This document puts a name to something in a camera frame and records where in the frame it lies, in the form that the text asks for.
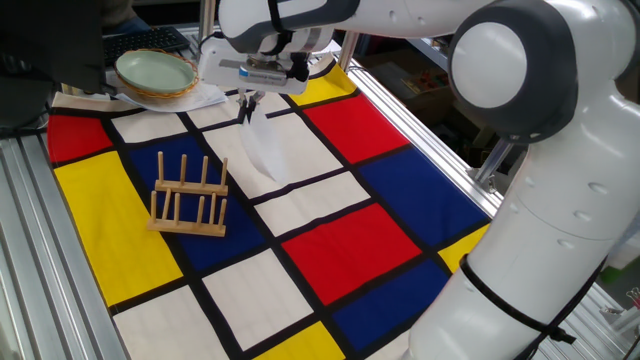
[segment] wooden base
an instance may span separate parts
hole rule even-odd
[[[229,187],[227,185],[216,184],[204,184],[185,182],[180,184],[180,181],[156,180],[156,191],[168,191],[173,193],[185,193],[185,194],[200,194],[211,195],[216,194],[219,196],[227,196],[229,194]]]
[[[218,224],[197,224],[190,221],[180,221],[178,225],[175,225],[173,220],[156,219],[155,222],[152,220],[149,219],[147,222],[147,230],[217,237],[224,237],[227,232],[226,226]]]

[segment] table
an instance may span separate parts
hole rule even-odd
[[[197,29],[182,32],[193,42],[183,56],[195,56]],[[482,190],[467,165],[366,71],[349,77],[453,184],[495,214],[499,194]],[[25,359],[126,359],[52,175],[45,135],[0,141],[0,351]],[[578,341],[546,340],[534,359],[620,358],[631,344],[606,326],[603,307],[619,309],[594,285],[562,325]]]

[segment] wooden peg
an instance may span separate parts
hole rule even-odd
[[[162,220],[167,220],[167,216],[169,216],[170,203],[171,203],[171,189],[167,190],[167,196],[164,197],[164,209],[162,209]]]
[[[180,222],[180,194],[176,194],[176,201],[173,204],[173,225],[178,226]]]
[[[227,183],[227,158],[222,161],[222,175],[220,175],[220,186],[224,186]]]
[[[184,179],[187,176],[187,155],[182,154],[182,164],[180,165],[180,186],[184,186]]]
[[[224,215],[227,212],[227,199],[222,199],[222,205],[220,205],[220,217],[218,218],[218,227],[221,227],[224,223]]]
[[[202,158],[202,179],[200,180],[200,185],[204,187],[207,183],[207,166],[209,165],[209,157],[205,156]]]
[[[213,216],[216,213],[216,193],[211,194],[211,212],[209,213],[209,224],[213,225]]]
[[[158,151],[158,181],[160,184],[164,182],[164,155],[162,151]]]
[[[151,192],[151,222],[156,222],[156,201],[158,198],[158,193],[155,191]]]
[[[200,203],[198,204],[198,219],[196,220],[196,226],[200,226],[202,223],[202,211],[204,211],[204,196],[200,196]]]

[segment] white square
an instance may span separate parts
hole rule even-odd
[[[400,360],[409,348],[409,331],[405,331],[366,360]]]
[[[178,115],[173,113],[144,111],[111,121],[127,143],[139,143],[187,132]]]
[[[368,198],[369,194],[353,174],[346,172],[256,205],[256,210],[273,235],[280,236],[313,219],[327,216]]]
[[[272,250],[203,281],[243,350],[313,312]]]
[[[71,108],[81,110],[94,110],[94,111],[127,111],[137,109],[138,106],[129,104],[120,100],[98,100],[92,98],[85,98],[80,96],[66,95],[61,92],[57,92],[53,98],[53,107]]]
[[[251,96],[252,94],[253,92],[250,92],[247,93],[246,96]],[[232,95],[229,96],[229,99],[224,103],[188,111],[187,114],[189,114],[191,121],[193,121],[198,129],[234,120],[238,117],[238,110],[240,109],[240,104],[238,104],[239,98],[240,95]],[[258,106],[262,107],[262,111],[265,114],[290,108],[289,104],[276,93],[267,93],[265,97],[260,100]]]
[[[269,121],[273,122],[273,128],[278,135],[290,183],[342,167],[297,114],[282,115]],[[253,166],[240,138],[240,125],[207,131],[204,137],[220,158],[229,159],[229,173],[247,197],[254,198],[287,185],[275,182]]]
[[[188,286],[113,317],[132,360],[228,360]]]

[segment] yellow rectangle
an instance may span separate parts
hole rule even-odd
[[[340,66],[334,64],[327,75],[309,80],[307,90],[301,95],[290,96],[296,104],[303,106],[349,95],[357,88]]]
[[[54,171],[107,306],[182,276],[116,152]]]
[[[321,322],[293,335],[254,360],[343,360],[344,354]]]
[[[489,229],[489,225],[485,225],[480,229],[472,232],[471,234],[463,237],[448,248],[438,251],[438,254],[447,264],[447,267],[449,268],[449,270],[451,270],[452,273],[458,270],[458,268],[460,267],[460,259],[462,259],[465,254],[470,253],[471,250],[476,247],[476,245],[484,236],[484,233],[487,232],[487,229]]]

